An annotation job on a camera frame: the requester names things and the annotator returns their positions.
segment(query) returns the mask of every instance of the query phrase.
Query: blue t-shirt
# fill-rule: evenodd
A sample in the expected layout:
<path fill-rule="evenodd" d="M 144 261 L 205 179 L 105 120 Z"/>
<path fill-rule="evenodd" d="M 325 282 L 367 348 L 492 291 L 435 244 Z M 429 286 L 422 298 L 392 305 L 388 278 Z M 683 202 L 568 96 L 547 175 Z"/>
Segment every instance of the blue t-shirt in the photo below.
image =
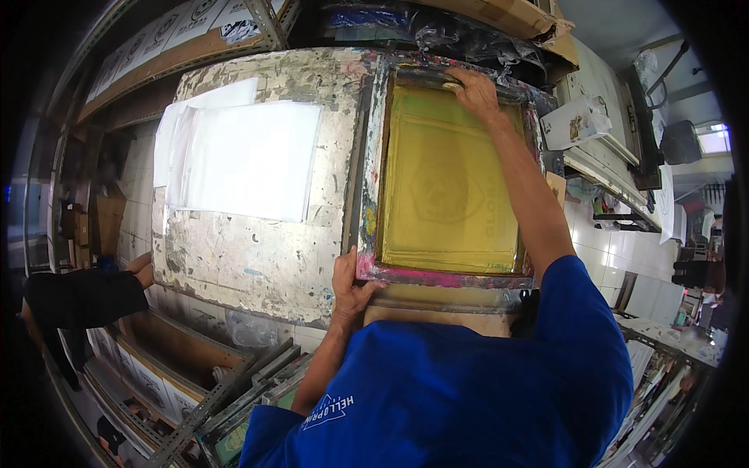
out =
<path fill-rule="evenodd" d="M 305 418 L 252 411 L 248 467 L 590 467 L 632 401 L 624 338 L 575 256 L 544 274 L 533 338 L 381 320 Z"/>

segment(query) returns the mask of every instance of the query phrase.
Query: paint-stained table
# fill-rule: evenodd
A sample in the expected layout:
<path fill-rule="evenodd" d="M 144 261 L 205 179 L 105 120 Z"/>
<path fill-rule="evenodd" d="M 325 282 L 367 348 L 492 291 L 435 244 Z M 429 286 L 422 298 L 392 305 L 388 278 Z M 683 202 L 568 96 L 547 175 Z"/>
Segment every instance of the paint-stained table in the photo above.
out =
<path fill-rule="evenodd" d="M 358 174 L 360 183 L 362 177 L 358 162 L 366 139 L 372 80 L 384 55 L 351 48 L 296 49 L 236 58 L 182 76 L 177 101 L 257 76 L 256 102 L 316 103 L 323 106 L 322 120 L 309 209 L 301 223 L 174 210 L 165 207 L 165 187 L 155 188 L 152 253 L 157 284 L 227 309 L 327 328 L 334 260 L 342 244 L 356 242 L 349 236 L 357 235 L 359 217 L 351 213 L 357 211 L 359 201 L 350 180 Z M 539 114 L 556 107 L 552 97 L 539 96 L 543 101 L 538 104 Z M 288 134 L 293 138 L 294 129 L 289 128 Z M 561 153 L 544 159 L 547 168 L 562 170 Z M 476 292 L 476 297 L 485 293 Z M 503 304 L 518 303 L 506 291 L 500 296 Z M 494 303 L 499 309 L 500 296 L 473 302 L 468 298 L 467 311 L 485 311 L 479 302 Z"/>

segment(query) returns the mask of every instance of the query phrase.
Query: window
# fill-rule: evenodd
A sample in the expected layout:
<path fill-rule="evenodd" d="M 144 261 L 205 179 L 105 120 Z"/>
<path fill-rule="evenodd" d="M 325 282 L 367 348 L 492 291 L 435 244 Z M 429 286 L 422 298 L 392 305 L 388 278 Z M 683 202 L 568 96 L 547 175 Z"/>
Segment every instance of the window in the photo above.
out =
<path fill-rule="evenodd" d="M 704 154 L 731 151 L 731 140 L 726 124 L 706 125 L 694 129 Z"/>

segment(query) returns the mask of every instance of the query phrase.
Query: hand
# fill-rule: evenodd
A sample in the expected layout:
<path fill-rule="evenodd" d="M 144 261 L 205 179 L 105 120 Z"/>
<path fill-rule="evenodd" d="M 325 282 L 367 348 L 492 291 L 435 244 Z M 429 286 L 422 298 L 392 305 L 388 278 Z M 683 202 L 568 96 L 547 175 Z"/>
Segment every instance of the hand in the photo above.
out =
<path fill-rule="evenodd" d="M 333 292 L 336 293 L 336 307 L 333 318 L 353 319 L 364 310 L 377 289 L 387 288 L 386 283 L 367 282 L 361 288 L 354 286 L 357 271 L 357 247 L 351 246 L 346 255 L 341 255 L 333 265 Z"/>
<path fill-rule="evenodd" d="M 450 88 L 450 91 L 455 93 L 458 103 L 468 112 L 484 123 L 505 117 L 497 102 L 497 89 L 484 73 L 456 67 L 448 69 L 445 73 L 463 82 L 463 87 L 455 86 Z"/>

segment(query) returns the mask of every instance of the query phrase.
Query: white printed logo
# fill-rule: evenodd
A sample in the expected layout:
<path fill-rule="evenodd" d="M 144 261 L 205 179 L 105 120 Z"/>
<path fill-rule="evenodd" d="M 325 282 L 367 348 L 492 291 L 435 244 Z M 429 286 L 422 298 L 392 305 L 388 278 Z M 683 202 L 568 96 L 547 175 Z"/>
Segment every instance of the white printed logo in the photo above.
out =
<path fill-rule="evenodd" d="M 307 416 L 301 425 L 302 431 L 319 426 L 324 422 L 346 416 L 345 408 L 354 404 L 354 396 L 338 397 L 335 400 L 326 394 L 315 409 Z"/>

